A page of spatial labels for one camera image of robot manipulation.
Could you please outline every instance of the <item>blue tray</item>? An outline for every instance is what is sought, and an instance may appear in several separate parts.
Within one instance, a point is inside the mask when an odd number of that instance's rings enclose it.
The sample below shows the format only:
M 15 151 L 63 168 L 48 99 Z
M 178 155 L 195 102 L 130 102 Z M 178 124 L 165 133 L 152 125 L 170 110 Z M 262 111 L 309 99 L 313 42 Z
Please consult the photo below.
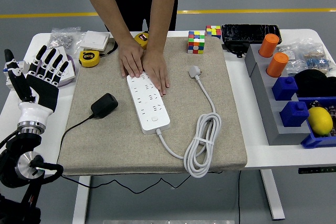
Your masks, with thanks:
M 299 98 L 299 101 L 305 102 L 308 106 L 312 101 L 319 101 L 320 104 L 324 107 L 329 107 L 336 105 L 336 97 L 305 97 Z M 302 142 L 302 146 L 307 149 L 317 148 L 317 147 L 333 147 L 336 146 L 336 136 L 317 136 L 311 130 L 311 127 L 308 123 L 310 129 L 310 135 L 307 136 Z

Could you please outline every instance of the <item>rubik's cube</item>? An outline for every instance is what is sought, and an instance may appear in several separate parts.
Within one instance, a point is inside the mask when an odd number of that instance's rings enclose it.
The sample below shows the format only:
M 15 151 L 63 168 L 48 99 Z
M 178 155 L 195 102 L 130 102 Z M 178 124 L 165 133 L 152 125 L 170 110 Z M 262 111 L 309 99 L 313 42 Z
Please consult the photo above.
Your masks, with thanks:
M 188 54 L 202 54 L 204 51 L 205 36 L 202 31 L 189 31 Z
M 205 36 L 214 36 L 221 38 L 222 32 L 220 31 L 220 26 L 206 26 L 205 27 Z

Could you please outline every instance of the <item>beige felt mat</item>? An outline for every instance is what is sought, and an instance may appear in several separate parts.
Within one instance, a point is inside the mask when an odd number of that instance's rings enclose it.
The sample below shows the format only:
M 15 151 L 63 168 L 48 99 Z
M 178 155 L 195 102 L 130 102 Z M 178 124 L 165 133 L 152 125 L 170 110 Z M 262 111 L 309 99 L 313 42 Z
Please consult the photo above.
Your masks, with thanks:
M 171 126 L 163 131 L 163 137 L 172 151 L 184 156 L 195 135 L 198 117 L 212 111 L 196 80 L 188 74 L 189 68 L 197 65 L 203 72 L 201 82 L 223 122 L 211 170 L 241 169 L 247 155 L 221 41 L 206 37 L 202 55 L 187 54 L 186 48 L 187 37 L 167 38 L 164 55 L 171 87 L 163 102 Z M 170 155 L 156 134 L 142 133 L 117 57 L 118 50 L 101 58 L 97 66 L 79 71 L 67 129 L 89 117 L 91 105 L 105 93 L 111 93 L 119 106 L 105 118 L 91 119 L 66 134 L 58 161 L 64 174 L 186 172 L 183 161 Z

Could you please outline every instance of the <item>person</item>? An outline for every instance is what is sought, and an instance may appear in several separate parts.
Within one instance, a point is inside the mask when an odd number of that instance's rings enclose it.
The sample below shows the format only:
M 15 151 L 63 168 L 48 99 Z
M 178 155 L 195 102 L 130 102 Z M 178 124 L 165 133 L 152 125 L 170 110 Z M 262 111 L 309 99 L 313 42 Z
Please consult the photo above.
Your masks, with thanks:
M 145 71 L 160 95 L 170 87 L 163 56 L 168 30 L 175 30 L 177 0 L 90 0 L 98 15 L 119 45 L 119 65 L 126 77 L 139 77 Z M 142 31 L 146 20 L 149 28 L 144 50 L 130 31 Z

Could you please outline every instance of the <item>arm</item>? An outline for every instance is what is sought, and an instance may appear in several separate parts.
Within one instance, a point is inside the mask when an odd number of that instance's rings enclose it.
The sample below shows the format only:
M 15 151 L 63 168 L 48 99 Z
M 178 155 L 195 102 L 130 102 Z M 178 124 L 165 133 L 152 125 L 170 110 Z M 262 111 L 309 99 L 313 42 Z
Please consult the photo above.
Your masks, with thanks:
M 141 57 L 143 55 L 143 49 L 128 31 L 116 0 L 90 1 L 119 44 L 119 64 L 122 76 L 126 76 L 126 68 L 131 77 L 139 77 L 142 73 Z
M 161 95 L 169 88 L 167 66 L 163 49 L 171 22 L 174 0 L 153 0 L 151 7 L 150 36 L 143 57 L 143 68 Z

